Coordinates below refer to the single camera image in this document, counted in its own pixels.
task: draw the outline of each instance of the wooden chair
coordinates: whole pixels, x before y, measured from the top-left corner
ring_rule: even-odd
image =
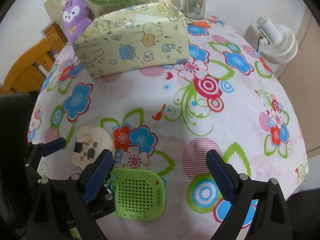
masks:
[[[36,62],[49,72],[55,61],[50,51],[54,49],[59,53],[67,43],[66,37],[56,23],[46,28],[44,33],[47,37],[28,49],[11,67],[0,94],[40,91],[46,77],[36,66]]]

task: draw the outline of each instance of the blue gripper pad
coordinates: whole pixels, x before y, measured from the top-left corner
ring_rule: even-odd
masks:
[[[113,165],[112,152],[109,150],[103,150],[101,154],[103,154],[104,152],[106,152],[106,154],[94,169],[86,184],[84,185],[84,195],[82,199],[85,204],[88,204],[90,201],[96,198]]]
[[[42,157],[47,157],[52,153],[62,150],[66,146],[65,138],[58,138],[52,142],[46,143],[41,147],[40,155]]]
[[[233,184],[231,178],[228,176],[227,172],[221,165],[221,161],[223,162],[222,158],[218,155],[213,153],[215,150],[210,150],[207,152],[206,156],[206,164],[207,167],[217,184],[222,197],[233,204],[236,201],[235,195],[235,185]]]

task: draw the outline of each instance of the white plate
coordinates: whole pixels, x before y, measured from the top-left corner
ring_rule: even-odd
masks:
[[[115,156],[115,145],[111,135],[98,126],[83,126],[77,134],[77,142],[83,143],[80,153],[73,152],[72,161],[81,169],[93,163],[99,154],[108,149]]]

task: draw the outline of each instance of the white fan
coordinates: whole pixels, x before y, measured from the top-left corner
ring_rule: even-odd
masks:
[[[264,58],[273,64],[288,63],[297,55],[298,42],[290,28],[274,25],[265,15],[256,20],[257,28],[267,39],[261,49]]]

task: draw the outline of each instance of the black cable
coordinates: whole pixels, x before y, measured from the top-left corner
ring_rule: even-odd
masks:
[[[260,45],[260,40],[263,39],[261,36],[260,38],[258,39],[258,47],[257,47],[257,52],[259,53],[259,45]]]

